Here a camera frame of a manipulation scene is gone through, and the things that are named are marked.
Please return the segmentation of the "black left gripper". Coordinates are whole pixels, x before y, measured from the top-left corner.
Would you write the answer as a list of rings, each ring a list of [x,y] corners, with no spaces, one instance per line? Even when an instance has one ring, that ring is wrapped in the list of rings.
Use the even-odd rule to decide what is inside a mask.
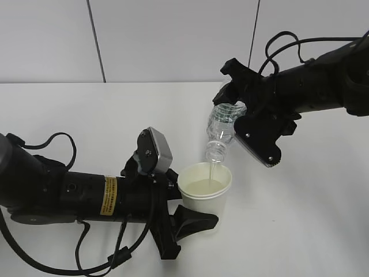
[[[151,234],[160,258],[175,260],[181,250],[178,241],[202,231],[212,230],[219,222],[214,214],[193,211],[178,205],[173,215],[168,211],[168,200],[182,199],[178,174],[173,169],[166,173],[139,172],[138,156],[133,155],[121,171],[120,215],[128,223],[143,223],[142,233],[128,248],[133,253]]]

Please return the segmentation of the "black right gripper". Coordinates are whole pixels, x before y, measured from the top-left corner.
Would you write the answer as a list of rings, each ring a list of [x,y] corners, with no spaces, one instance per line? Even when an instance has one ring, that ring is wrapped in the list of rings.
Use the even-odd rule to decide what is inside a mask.
[[[296,120],[301,116],[282,108],[276,96],[276,79],[264,77],[240,63],[236,58],[225,62],[220,72],[230,80],[221,85],[212,102],[246,105],[246,116],[250,118],[272,118],[282,121],[281,135],[291,136],[297,128]]]

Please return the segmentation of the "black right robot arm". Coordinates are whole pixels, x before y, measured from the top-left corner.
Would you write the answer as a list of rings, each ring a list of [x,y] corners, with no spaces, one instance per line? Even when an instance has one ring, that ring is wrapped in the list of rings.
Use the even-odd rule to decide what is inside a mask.
[[[368,33],[360,37],[299,39],[290,31],[265,46],[258,71],[232,58],[221,68],[231,78],[213,103],[245,104],[237,132],[290,136],[301,114],[345,108],[368,115]]]

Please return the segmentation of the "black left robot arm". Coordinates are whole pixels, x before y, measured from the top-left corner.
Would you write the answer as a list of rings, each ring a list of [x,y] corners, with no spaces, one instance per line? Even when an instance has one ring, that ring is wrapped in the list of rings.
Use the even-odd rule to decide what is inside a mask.
[[[181,193],[172,153],[162,133],[149,127],[118,177],[72,172],[70,164],[31,154],[13,134],[1,136],[1,206],[13,221],[46,225],[77,220],[146,224],[164,260],[177,258],[178,241],[213,229],[214,212],[168,202]]]

